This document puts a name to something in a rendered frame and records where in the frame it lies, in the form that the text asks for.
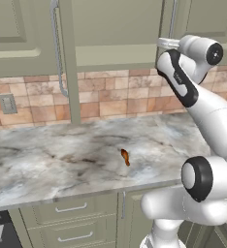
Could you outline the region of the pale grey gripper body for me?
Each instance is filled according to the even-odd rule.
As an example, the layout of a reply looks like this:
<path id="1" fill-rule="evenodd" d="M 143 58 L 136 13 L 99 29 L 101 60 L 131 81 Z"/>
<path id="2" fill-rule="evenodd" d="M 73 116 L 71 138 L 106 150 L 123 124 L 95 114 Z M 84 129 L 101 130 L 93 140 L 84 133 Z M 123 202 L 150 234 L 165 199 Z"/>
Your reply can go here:
<path id="1" fill-rule="evenodd" d="M 179 40 L 170 38 L 159 38 L 157 45 L 164 49 L 178 48 Z"/>

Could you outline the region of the green upper cabinet door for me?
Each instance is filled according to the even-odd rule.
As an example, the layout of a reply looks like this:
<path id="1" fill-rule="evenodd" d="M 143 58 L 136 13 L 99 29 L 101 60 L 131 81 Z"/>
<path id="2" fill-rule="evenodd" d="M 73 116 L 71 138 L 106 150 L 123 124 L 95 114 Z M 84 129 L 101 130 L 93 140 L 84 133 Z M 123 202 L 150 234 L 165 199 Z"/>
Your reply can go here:
<path id="1" fill-rule="evenodd" d="M 169 38 L 174 0 L 163 0 L 159 38 Z M 227 0 L 178 0 L 172 39 L 196 35 L 221 43 L 224 55 L 221 66 L 227 66 Z"/>
<path id="2" fill-rule="evenodd" d="M 51 0 L 0 0 L 0 78 L 57 73 Z"/>

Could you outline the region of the green upper cabinet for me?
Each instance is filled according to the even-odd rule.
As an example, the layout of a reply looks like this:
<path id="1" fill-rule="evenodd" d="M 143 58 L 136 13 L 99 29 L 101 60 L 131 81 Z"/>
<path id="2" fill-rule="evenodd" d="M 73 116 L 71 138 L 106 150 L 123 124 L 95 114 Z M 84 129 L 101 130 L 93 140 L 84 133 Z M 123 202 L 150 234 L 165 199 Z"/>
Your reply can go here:
<path id="1" fill-rule="evenodd" d="M 72 0 L 78 68 L 152 67 L 162 4 L 163 0 Z"/>

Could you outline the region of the brown raw meat piece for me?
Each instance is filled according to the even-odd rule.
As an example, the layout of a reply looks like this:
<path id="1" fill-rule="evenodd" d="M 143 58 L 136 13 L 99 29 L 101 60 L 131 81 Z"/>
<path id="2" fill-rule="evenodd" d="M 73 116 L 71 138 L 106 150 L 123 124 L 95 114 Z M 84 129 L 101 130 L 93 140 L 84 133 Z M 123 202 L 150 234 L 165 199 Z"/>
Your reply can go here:
<path id="1" fill-rule="evenodd" d="M 128 154 L 128 152 L 125 149 L 121 149 L 120 152 L 121 152 L 121 156 L 123 157 L 123 159 L 125 161 L 126 166 L 129 167 L 130 162 L 129 162 L 129 154 Z"/>

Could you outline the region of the green lower cabinet door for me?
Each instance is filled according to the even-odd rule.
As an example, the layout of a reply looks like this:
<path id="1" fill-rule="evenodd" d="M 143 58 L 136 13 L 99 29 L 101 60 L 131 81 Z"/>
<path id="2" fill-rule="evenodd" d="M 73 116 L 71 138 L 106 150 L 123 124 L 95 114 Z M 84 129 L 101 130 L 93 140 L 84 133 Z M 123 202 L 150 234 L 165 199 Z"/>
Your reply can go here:
<path id="1" fill-rule="evenodd" d="M 182 220 L 168 219 L 172 213 L 169 188 L 131 193 L 126 202 L 123 248 L 186 248 L 178 237 Z"/>

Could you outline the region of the green drawer front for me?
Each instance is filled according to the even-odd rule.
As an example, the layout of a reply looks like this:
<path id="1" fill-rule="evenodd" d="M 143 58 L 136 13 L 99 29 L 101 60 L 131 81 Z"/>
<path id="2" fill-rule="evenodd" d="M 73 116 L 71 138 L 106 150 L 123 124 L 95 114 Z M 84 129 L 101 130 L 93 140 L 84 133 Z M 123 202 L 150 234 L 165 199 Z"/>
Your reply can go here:
<path id="1" fill-rule="evenodd" d="M 58 242 L 57 238 L 70 238 L 89 234 L 89 238 Z M 28 230 L 33 248 L 115 248 L 116 216 L 110 214 L 80 221 L 70 221 Z"/>
<path id="2" fill-rule="evenodd" d="M 54 203 L 45 203 L 39 206 L 34 206 L 33 211 L 39 224 L 49 224 L 61 222 L 63 220 L 80 219 L 102 214 L 115 213 L 116 194 L 99 195 L 88 198 L 78 198 L 67 201 L 58 201 Z M 59 209 L 77 207 L 84 205 L 87 202 L 87 208 L 57 213 L 55 208 Z"/>

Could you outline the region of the black oven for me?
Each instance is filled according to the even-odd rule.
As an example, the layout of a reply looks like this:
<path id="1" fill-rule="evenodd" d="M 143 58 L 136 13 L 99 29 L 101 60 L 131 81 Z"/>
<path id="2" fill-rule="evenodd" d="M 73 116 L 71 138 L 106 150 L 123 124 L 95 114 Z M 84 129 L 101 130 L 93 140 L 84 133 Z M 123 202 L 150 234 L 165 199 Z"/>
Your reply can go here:
<path id="1" fill-rule="evenodd" d="M 22 248 L 7 210 L 0 211 L 0 248 Z"/>

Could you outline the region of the grey wall outlet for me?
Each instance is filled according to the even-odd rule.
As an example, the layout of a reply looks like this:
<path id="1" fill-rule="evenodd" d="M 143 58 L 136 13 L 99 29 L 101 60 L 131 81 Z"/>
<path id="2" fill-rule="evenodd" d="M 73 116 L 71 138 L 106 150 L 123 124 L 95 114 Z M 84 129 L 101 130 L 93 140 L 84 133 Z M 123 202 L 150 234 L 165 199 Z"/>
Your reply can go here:
<path id="1" fill-rule="evenodd" d="M 16 101 L 12 93 L 0 94 L 0 105 L 4 114 L 17 113 Z"/>

